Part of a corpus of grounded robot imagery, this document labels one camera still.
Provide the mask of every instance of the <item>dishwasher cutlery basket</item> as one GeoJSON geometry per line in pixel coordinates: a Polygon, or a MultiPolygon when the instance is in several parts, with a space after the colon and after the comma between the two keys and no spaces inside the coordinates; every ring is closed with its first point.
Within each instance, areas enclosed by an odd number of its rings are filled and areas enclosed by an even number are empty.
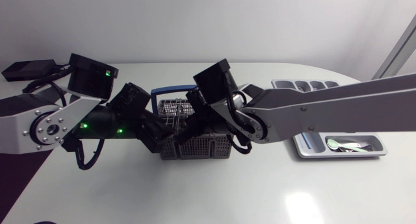
{"type": "MultiPolygon", "coordinates": [[[[166,125],[175,129],[175,135],[185,129],[185,119],[194,113],[194,110],[186,99],[160,100],[157,96],[165,93],[187,92],[195,85],[169,86],[157,88],[151,91],[151,105],[153,113],[162,118],[166,125]]],[[[160,153],[162,160],[173,159],[206,159],[229,158],[232,145],[225,134],[202,134],[193,137],[184,144],[178,144],[173,136],[164,141],[160,153]]]]}

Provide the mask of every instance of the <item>table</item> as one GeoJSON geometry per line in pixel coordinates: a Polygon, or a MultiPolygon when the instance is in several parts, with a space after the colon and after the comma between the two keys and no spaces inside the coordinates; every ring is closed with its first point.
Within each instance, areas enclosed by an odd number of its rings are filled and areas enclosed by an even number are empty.
{"type": "MultiPolygon", "coordinates": [[[[114,96],[126,82],[148,92],[194,84],[192,76],[211,64],[111,65],[120,70],[114,96]]],[[[357,82],[298,64],[231,64],[231,73],[238,85],[262,88],[271,88],[272,79],[357,82]]],[[[66,86],[67,80],[58,83],[66,86]]],[[[0,98],[19,94],[26,84],[3,79],[0,98]]],[[[303,159],[286,140],[253,144],[249,155],[233,150],[226,160],[172,161],[162,161],[139,140],[107,140],[88,171],[59,147],[4,223],[415,223],[416,134],[380,138],[389,150],[380,158],[303,159]]],[[[84,144],[92,152],[97,141],[84,144]]]]}

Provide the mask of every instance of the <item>wire basket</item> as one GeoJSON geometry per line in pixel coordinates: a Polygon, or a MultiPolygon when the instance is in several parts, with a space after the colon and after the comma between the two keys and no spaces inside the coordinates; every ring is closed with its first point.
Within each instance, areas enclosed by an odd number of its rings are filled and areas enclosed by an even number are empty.
{"type": "MultiPolygon", "coordinates": [[[[165,124],[175,129],[179,134],[185,129],[185,119],[194,113],[188,100],[161,100],[157,105],[157,113],[165,124]]],[[[161,151],[163,160],[173,159],[206,159],[229,158],[231,144],[225,134],[202,134],[193,137],[183,144],[174,141],[170,136],[164,141],[161,151]]]]}

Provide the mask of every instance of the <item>blue handle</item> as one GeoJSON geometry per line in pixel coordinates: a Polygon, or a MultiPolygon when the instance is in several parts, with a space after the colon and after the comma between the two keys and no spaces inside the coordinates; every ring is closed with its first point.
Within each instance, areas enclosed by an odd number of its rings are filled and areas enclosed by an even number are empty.
{"type": "Polygon", "coordinates": [[[155,115],[159,115],[157,112],[157,98],[156,96],[160,94],[166,94],[166,93],[174,93],[174,92],[187,92],[193,88],[195,88],[196,85],[177,85],[177,86],[169,86],[169,87],[163,87],[163,88],[156,88],[150,92],[151,95],[151,109],[153,110],[153,113],[155,115]]]}

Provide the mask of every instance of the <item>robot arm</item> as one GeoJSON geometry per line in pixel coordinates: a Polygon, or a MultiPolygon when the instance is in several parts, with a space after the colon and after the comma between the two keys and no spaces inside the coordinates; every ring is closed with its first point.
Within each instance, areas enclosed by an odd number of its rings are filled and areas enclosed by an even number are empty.
{"type": "Polygon", "coordinates": [[[126,84],[105,106],[118,70],[101,62],[71,55],[69,71],[34,81],[24,94],[0,100],[0,153],[25,154],[48,151],[62,145],[82,152],[80,139],[136,138],[152,152],[161,151],[163,140],[174,130],[145,110],[150,95],[134,84],[126,84]],[[68,88],[52,81],[71,73],[68,88]],[[33,94],[37,87],[52,87],[33,94]],[[63,93],[71,94],[69,104],[63,93]],[[62,106],[55,102],[62,99],[62,106]]]}
{"type": "Polygon", "coordinates": [[[416,74],[304,93],[237,87],[223,60],[194,80],[187,97],[196,113],[179,143],[201,131],[235,134],[241,145],[301,132],[416,131],[416,74]]]}

